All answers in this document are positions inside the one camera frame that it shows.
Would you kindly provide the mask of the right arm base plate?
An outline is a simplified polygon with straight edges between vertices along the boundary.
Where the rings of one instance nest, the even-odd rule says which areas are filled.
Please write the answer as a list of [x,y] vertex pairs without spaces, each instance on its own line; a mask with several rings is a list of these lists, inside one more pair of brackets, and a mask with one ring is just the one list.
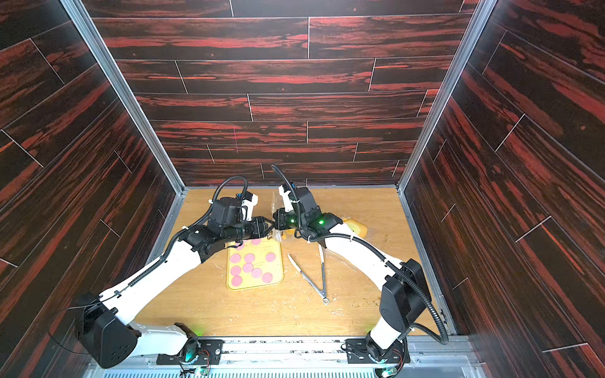
[[411,361],[407,344],[401,340],[395,342],[387,349],[381,349],[374,342],[366,338],[346,339],[341,345],[349,364],[400,364],[405,365]]

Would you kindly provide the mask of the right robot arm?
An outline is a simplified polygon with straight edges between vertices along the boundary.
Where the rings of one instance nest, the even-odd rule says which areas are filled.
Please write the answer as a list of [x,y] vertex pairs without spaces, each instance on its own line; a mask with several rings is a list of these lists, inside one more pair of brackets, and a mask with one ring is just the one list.
[[414,329],[441,345],[449,343],[444,321],[433,305],[417,261],[404,262],[382,252],[340,217],[323,212],[308,187],[294,185],[277,165],[271,169],[284,181],[279,187],[284,206],[274,212],[276,229],[292,229],[296,239],[316,243],[343,258],[381,290],[380,318],[366,335],[366,351],[373,360],[386,359],[396,341],[405,346],[407,335]]

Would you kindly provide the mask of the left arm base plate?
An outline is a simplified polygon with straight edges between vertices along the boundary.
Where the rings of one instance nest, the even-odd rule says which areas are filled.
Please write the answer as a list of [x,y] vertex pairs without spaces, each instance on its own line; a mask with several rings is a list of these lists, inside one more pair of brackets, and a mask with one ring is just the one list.
[[222,358],[223,340],[189,340],[176,355],[159,354],[157,365],[211,366],[218,365]]

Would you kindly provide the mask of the clear resealable bag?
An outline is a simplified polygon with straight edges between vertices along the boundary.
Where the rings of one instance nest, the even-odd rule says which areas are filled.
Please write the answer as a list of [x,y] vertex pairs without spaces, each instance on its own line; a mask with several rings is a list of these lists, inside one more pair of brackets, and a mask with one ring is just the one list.
[[271,216],[272,216],[272,221],[274,223],[274,228],[272,230],[272,238],[275,239],[279,243],[283,242],[283,237],[282,237],[283,232],[278,229],[277,212],[279,211],[279,209],[281,209],[283,207],[284,207],[283,198],[279,195],[278,192],[273,192],[272,193],[272,202],[271,202]]

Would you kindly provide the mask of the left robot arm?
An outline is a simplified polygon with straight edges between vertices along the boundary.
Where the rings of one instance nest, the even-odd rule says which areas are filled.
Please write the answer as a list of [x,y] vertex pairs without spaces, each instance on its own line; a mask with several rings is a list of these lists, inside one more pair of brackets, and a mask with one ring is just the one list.
[[247,179],[234,179],[242,182],[241,193],[215,193],[205,214],[175,234],[159,257],[100,295],[81,299],[77,340],[100,367],[115,367],[134,354],[176,355],[184,363],[198,358],[198,338],[183,324],[150,328],[134,320],[151,300],[215,253],[273,231],[274,221],[253,214],[258,198],[247,190]]

